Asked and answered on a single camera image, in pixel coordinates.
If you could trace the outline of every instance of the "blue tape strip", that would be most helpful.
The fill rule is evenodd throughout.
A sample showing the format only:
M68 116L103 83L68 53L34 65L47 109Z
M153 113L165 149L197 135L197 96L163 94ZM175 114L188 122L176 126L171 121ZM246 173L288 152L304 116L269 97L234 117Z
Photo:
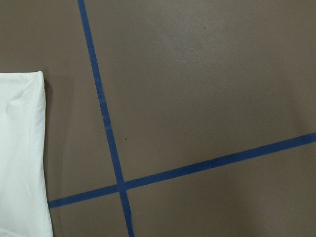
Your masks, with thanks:
M85 201L85 200L98 198L98 197L109 195L109 194L114 194L114 193L117 193L118 191L119 191L118 190L118 186L117 185L112 185L112 186L108 186L108 187L105 187L105 188L95 189L95 190L92 190L92 191L89 191L89 192L76 194L76 195L72 195L72 196L69 196L69 197L60 198L60 199L57 199L57 200L54 200L54 201L49 201L48 202L48 207L50 209L53 209L53 208L56 208L56 207L69 205L69 204L80 202L80 201Z
M127 189L134 189L140 186L153 184L153 183L160 182L167 179L177 178L183 175L188 175L188 174L196 173L199 171L220 167L226 164L231 164L231 163L239 162L246 159L251 159L251 158L260 157L260 156L264 156L264 155L275 153L275 152L280 152L283 150L299 147L299 146L306 145L313 142L316 142L316 133L311 133L308 135L304 135L304 136L292 138L289 140L269 144L266 146L254 148L254 149L247 150L244 152L239 152L239 153L203 161L200 163L184 166L181 168L150 175L147 177L134 179L131 181L127 181L125 183L125 186Z
M85 5L84 5L84 0L78 0L78 5L79 5L79 10L80 10L85 40L87 43L88 52L89 52L89 56L90 56L90 62L91 62L91 66L92 66L92 72L93 72L93 77L94 77L94 81L95 81L95 86L96 86L97 94L98 94L98 98L99 98L104 128L105 128L105 131L107 134L111 158L112 158L112 163L113 163L113 168L114 168L115 177L116 177L117 184L118 184L119 196L120 196L120 200L121 200L121 203L123 206L125 222L126 222L129 236L134 237L134 230L133 230L132 218L131 218L131 216L132 216L131 210L130 210L130 206L129 206L129 201L128 201L128 196L127 196L127 192L126 192L123 173L122 173L120 162L119 162L118 150L117 150L117 146L115 143L114 134L113 134L112 126L111 126L111 120L110 120L110 115L109 115L109 111L108 111L108 106L107 106L107 103L105 100L105 95L104 95L104 91L103 91L103 87L102 87L101 75L100 75L100 71L99 71L97 57L95 54L92 34L91 34L91 30L90 30L90 25L89 25L88 16L86 13Z
M177 178L180 176L192 174L195 172L216 168L216 167L223 166L226 164L231 164L231 163L239 162L239 161L250 159L250 158L256 158L256 157L268 155L271 153L280 152L283 150L288 150L291 148L307 145L307 144L310 144L313 142L316 142L316 132L311 133L311 134L307 134L304 136L292 138L289 140L285 140L285 141L281 141L281 142L277 142L277 143L272 143L272 144L269 144L266 146L254 148L254 149L247 150L244 152L239 152L239 153L235 153L235 154L228 155L228 156L210 159L207 161L203 161L200 163L184 166L184 167L173 169L173 170L169 170L166 172L150 175L150 176L139 178L139 179L134 179L131 181L127 181L125 183L125 186L127 189L133 189L133 188L141 187L144 185L153 184L156 182L160 182L160 181L164 181L164 180L173 179L173 178ZM74 196L65 197L62 199L51 201L51 202L49 202L49 206L50 206L50 208L54 208L54 207L67 205L67 204L71 204L71 203L78 202L78 201L84 201L84 200L88 200L91 198L96 198L96 197L99 197L101 195L108 195L108 194L116 193L118 191L119 190L117 189L116 185L109 186L109 187L105 187L103 189L90 191L90 192L87 192L84 194L74 195Z

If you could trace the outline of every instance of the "blue line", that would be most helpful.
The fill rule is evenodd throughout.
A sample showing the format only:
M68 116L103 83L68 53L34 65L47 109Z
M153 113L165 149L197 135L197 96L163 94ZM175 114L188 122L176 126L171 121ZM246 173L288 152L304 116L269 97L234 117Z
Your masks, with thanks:
M118 150L117 150L117 146L115 143L114 134L113 134L112 126L111 126L108 105L106 103L106 99L105 99L105 95L104 95L104 91L103 91L103 87L102 87L101 75L100 75L100 71L99 71L97 57L95 54L92 34L91 34L91 30L90 30L87 12L86 12L85 5L84 5L84 0L78 0L78 5L79 5L79 9L80 9L80 15L81 15L81 20L82 20L82 26L83 26L83 30L84 30L85 40L87 43L88 52L89 52L89 56L90 56L90 62L91 62L91 66L92 66L95 86L96 86L97 94L98 94L98 98L99 98L104 128L105 128L107 138L108 138L114 173L115 173L115 177L116 177L117 184L118 184L119 196L120 196L120 200L121 200L121 203L123 206L125 222L126 222L129 236L134 237L135 235L134 235L134 230L133 230L133 226L132 226L132 214L131 214L131 210L130 210L130 206L129 206L129 201L128 201L128 196L127 196L127 192L126 192L123 173L122 173L120 162L119 162Z
M112 186L108 186L105 188L101 188L101 189L96 189L96 190L92 190L89 192L85 192L85 193L81 193L81 194L76 194L76 195L72 195L69 197L64 197L64 198L60 198L54 201L50 201L48 202L48 207L50 209L56 208L56 207L60 207L60 206L65 206L65 205L69 205L72 203L76 203L76 202L80 202L80 201L85 201L85 200L89 200L89 199L93 199L93 198L98 198L101 196L105 196L105 195L109 195L109 194L114 194L118 192L118 186L112 185Z
M285 141L272 143L272 144L269 144L269 145L266 145L266 146L250 149L250 150L247 150L247 151L243 151L243 152L239 152L239 153L235 153L235 154L231 154L231 155L227 155L227 156L223 156L223 157L219 157L219 158L215 158L215 159L210 159L210 160L207 160L207 161L203 161L203 162L200 162L200 163L184 166L184 167L173 169L173 170L169 170L169 171L166 171L166 172L150 175L150 176L147 176L147 177L134 179L134 180L131 180L131 181L127 181L125 183L125 186L126 186L127 189L134 189L134 188L138 188L138 187L141 187L141 186L144 186L144 185L153 184L153 183L156 183L156 182L177 178L177 177L180 177L180 176L184 176L184 175L196 173L196 172L199 172L199 171L204 171L204 170L220 167L220 166L223 166L223 165L226 165L226 164L231 164L231 163L239 162L239 161L242 161L242 160L247 160L247 159L251 159L251 158L261 157L261 156L264 156L264 155L268 155L268 154L272 154L272 153L275 153L275 152L288 150L288 149L291 149L291 148L307 145L307 144L314 143L314 142L316 142L316 132L315 133L311 133L311 134L307 134L307 135L304 135L304 136L288 139L288 140L285 140ZM99 194L104 192L103 195L107 195L107 194L112 194L112 193L118 192L118 189L117 189L116 185L105 187L103 189L105 189L105 190L109 189L111 191L109 192L109 191L105 191L104 190L104 191L100 191ZM82 197L78 198L78 199L73 198L72 200L74 200L74 201L71 201L69 203L67 203L66 201L61 201L62 199L67 199L67 197L51 201L51 202L49 202L50 203L50 208L56 207L56 206L54 206L54 205L56 205L55 203L60 203L61 202L61 205L59 205L59 206L62 206L62 205L67 205L67 204L74 203L74 202L77 202L77 201L83 201L83 200L99 197L99 196L94 194L94 191L90 191L90 192L87 192L87 193L84 193L84 194L79 194L79 195L82 195Z

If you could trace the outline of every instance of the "white cloth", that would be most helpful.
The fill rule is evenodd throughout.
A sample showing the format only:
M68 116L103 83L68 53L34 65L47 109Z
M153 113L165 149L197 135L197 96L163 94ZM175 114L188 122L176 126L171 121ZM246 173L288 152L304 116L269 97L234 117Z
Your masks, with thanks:
M52 237L43 73L0 74L0 237Z

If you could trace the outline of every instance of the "horizontal blue line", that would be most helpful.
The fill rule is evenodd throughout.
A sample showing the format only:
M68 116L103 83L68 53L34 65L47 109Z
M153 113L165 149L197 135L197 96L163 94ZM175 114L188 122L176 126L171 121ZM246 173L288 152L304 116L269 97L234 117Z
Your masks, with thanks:
M108 186L108 187L105 187L105 188L95 189L95 190L92 190L92 191L89 191L89 192L76 194L76 195L72 195L72 196L69 196L69 197L64 197L64 198L60 198L60 199L57 199L57 200L49 201L48 202L48 207L50 209L52 209L52 208L56 208L56 207L65 206L65 205L69 205L69 204L72 204L72 203L80 202L80 201L85 201L85 200L98 198L98 197L109 195L109 194L114 194L114 193L117 193L118 191L119 191L118 190L118 186L115 184L115 185Z
M307 134L304 136L288 139L285 141L272 143L266 146L250 149L247 151L243 151L243 152L239 152L239 153L235 153L235 154L231 154L231 155L227 155L227 156L223 156L223 157L219 157L215 159L210 159L207 161L169 170L166 172L153 174L147 177L130 180L130 181L125 182L125 186L126 186L126 189L128 190L134 189L134 188L138 188L144 185L177 178L180 176L220 167L223 165L239 162L242 160L261 157L267 154L288 150L291 148L307 145L313 142L316 142L316 132ZM118 192L118 186L113 185L113 186L89 191L86 193L50 201L49 207L50 208L59 207L59 206L63 206L63 205L67 205L67 204L71 204L71 203L75 203L79 201L84 201L84 200L88 200L92 198L97 198L100 196L105 196L105 195L116 193L116 192Z

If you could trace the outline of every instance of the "brown floor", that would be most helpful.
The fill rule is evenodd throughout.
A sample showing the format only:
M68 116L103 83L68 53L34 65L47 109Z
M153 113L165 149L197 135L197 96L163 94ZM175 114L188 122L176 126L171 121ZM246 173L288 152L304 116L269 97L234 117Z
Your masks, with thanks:
M316 132L316 1L94 0L125 181ZM116 184L77 1L0 1L0 72L42 70L49 201ZM316 145L128 190L137 237L316 236ZM119 194L56 237L127 237Z

